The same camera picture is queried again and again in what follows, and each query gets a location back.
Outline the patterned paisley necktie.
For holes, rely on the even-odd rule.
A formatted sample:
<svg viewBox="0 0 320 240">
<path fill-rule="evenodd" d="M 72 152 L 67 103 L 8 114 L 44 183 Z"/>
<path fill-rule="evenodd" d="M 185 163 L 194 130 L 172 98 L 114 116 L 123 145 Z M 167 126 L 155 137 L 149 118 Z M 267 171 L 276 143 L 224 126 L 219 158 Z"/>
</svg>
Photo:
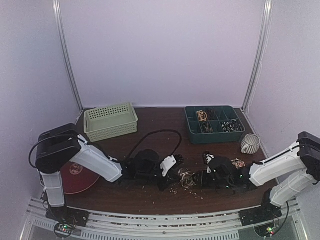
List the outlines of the patterned paisley necktie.
<svg viewBox="0 0 320 240">
<path fill-rule="evenodd" d="M 191 172 L 187 168 L 182 168 L 179 170 L 178 174 L 180 176 L 180 184 L 183 188 L 198 188 L 198 189 L 210 189 L 210 188 L 200 188 L 195 185 L 192 180 L 192 175 L 196 172 Z"/>
</svg>

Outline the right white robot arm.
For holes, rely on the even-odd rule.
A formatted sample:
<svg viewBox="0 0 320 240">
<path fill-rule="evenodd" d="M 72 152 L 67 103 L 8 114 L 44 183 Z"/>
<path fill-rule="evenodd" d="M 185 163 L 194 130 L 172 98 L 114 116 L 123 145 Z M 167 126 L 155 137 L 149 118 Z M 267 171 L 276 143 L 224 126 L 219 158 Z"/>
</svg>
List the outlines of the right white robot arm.
<svg viewBox="0 0 320 240">
<path fill-rule="evenodd" d="M 261 221 L 268 220 L 276 208 L 320 181 L 320 139 L 306 131 L 299 133 L 297 141 L 280 153 L 239 168 L 229 158 L 208 151 L 202 158 L 206 169 L 192 175 L 193 182 L 200 188 L 224 186 L 245 193 L 290 174 L 285 181 L 265 192 L 262 206 L 256 210 Z"/>
</svg>

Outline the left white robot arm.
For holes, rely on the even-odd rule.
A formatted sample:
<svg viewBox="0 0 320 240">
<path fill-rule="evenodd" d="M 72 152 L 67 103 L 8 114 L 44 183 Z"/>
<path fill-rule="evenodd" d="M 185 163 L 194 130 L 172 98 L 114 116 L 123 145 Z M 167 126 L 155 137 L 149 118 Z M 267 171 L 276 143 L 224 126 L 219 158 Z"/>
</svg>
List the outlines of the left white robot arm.
<svg viewBox="0 0 320 240">
<path fill-rule="evenodd" d="M 184 162 L 181 155 L 172 152 L 164 159 L 152 149 L 142 150 L 135 157 L 130 154 L 118 160 L 97 144 L 88 142 L 76 126 L 69 123 L 42 133 L 28 154 L 29 165 L 42 177 L 48 205 L 61 222 L 72 218 L 66 207 L 62 168 L 68 163 L 77 164 L 104 178 L 109 183 L 120 179 L 143 179 L 156 182 L 164 191 L 178 180 L 174 169 Z"/>
</svg>

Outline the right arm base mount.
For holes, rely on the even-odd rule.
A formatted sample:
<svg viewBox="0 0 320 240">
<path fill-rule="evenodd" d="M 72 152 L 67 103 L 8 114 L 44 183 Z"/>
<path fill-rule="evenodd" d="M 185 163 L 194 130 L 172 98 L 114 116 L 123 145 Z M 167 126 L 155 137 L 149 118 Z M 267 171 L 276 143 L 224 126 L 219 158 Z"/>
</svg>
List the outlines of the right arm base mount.
<svg viewBox="0 0 320 240">
<path fill-rule="evenodd" d="M 276 235 L 284 225 L 280 222 L 280 217 L 283 215 L 281 207 L 271 204 L 271 190 L 270 188 L 264 193 L 262 203 L 259 207 L 241 210 L 238 213 L 243 227 L 272 221 L 271 223 L 254 227 L 255 233 L 262 238 L 271 238 Z"/>
</svg>

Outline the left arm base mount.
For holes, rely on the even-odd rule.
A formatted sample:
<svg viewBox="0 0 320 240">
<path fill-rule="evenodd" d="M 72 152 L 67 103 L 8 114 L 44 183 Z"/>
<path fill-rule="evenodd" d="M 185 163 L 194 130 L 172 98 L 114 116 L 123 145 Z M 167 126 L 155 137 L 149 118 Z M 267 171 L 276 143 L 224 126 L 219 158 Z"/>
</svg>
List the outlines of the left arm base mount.
<svg viewBox="0 0 320 240">
<path fill-rule="evenodd" d="M 89 212 L 68 207 L 53 207 L 46 200 L 43 206 L 47 203 L 45 217 L 50 220 L 56 221 L 53 227 L 53 233 L 59 239 L 69 238 L 75 233 L 77 227 L 86 227 L 89 220 Z"/>
</svg>

